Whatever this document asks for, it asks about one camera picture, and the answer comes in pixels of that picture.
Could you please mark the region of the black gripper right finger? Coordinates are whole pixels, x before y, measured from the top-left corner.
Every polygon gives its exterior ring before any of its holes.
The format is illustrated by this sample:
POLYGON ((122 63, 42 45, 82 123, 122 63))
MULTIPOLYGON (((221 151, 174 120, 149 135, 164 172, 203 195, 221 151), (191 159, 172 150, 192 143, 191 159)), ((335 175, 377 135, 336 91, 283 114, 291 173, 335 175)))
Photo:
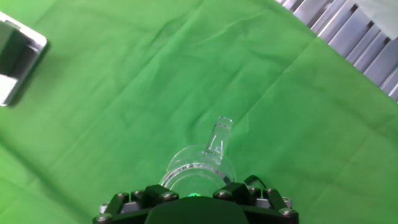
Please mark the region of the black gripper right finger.
POLYGON ((213 193, 213 198, 238 206, 248 223, 298 224, 299 213, 292 201, 268 188, 256 175, 244 182, 231 182, 213 193))

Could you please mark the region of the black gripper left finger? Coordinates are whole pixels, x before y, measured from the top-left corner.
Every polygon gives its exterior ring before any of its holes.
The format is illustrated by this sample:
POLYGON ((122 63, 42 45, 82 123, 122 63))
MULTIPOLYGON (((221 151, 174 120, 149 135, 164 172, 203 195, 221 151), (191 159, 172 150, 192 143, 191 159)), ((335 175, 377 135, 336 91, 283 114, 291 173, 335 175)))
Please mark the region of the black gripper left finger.
POLYGON ((131 193, 117 193, 109 202, 99 206, 99 215, 93 218, 92 223, 127 223, 128 220, 139 223, 157 205, 178 199, 178 193, 159 184, 131 193))

